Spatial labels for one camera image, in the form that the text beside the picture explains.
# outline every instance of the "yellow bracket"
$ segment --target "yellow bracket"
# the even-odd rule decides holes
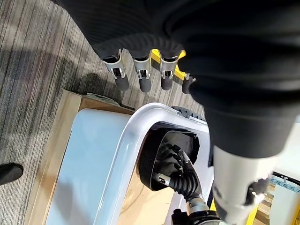
[[[184,57],[185,55],[186,55],[186,51],[182,50],[181,53],[180,53],[180,55],[179,55],[179,59],[182,58],[182,57]],[[151,58],[154,59],[156,62],[160,63],[160,53],[159,53],[159,50],[152,49]],[[178,66],[176,65],[175,75],[177,77],[179,77],[180,79],[183,80],[183,78],[186,75],[186,73],[180,71],[179,68],[178,68]]]
[[[249,217],[248,217],[247,222],[246,222],[245,225],[252,225],[253,224],[255,216],[256,216],[257,208],[258,208],[258,205],[250,213],[250,215],[249,215]],[[210,206],[210,210],[217,211],[214,200],[212,200],[212,203],[211,203],[211,206]]]

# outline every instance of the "metal bracket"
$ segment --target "metal bracket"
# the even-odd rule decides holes
[[[172,109],[175,109],[178,112],[180,112],[180,115],[182,115],[185,118],[190,119],[190,117],[193,117],[193,118],[196,118],[196,119],[199,119],[199,120],[202,120],[202,121],[206,122],[204,117],[202,117],[199,114],[194,113],[194,112],[192,112],[192,111],[190,111],[186,108],[182,108],[182,107],[179,107],[179,106],[172,105]]]
[[[143,76],[146,77],[146,79],[150,78],[150,73],[151,73],[151,57],[150,54],[148,58],[144,61],[139,61],[133,59],[133,63],[135,65],[135,70],[137,73],[137,76],[141,80]]]
[[[300,194],[300,188],[295,187],[295,186],[293,186],[291,184],[285,183],[285,180],[284,181],[280,181],[280,180],[278,180],[276,178],[270,178],[270,183],[275,184],[275,185],[279,185],[279,186],[284,187],[286,189],[289,189],[289,190],[291,190],[291,191],[293,191],[293,192],[295,192],[297,194]]]

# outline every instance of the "robotic hand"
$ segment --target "robotic hand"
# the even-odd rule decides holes
[[[178,61],[196,81],[210,130],[213,195],[235,224],[263,198],[268,176],[300,112],[297,0],[60,0],[121,90],[119,49],[128,49],[149,91],[151,49],[161,53],[162,87]]]
[[[154,173],[153,179],[183,195],[187,202],[187,212],[181,212],[180,209],[174,211],[173,225],[218,225],[221,220],[204,202],[201,184],[189,157],[177,145],[174,145],[172,150],[176,153],[173,157],[178,162],[174,164],[178,172],[172,173],[171,176]]]

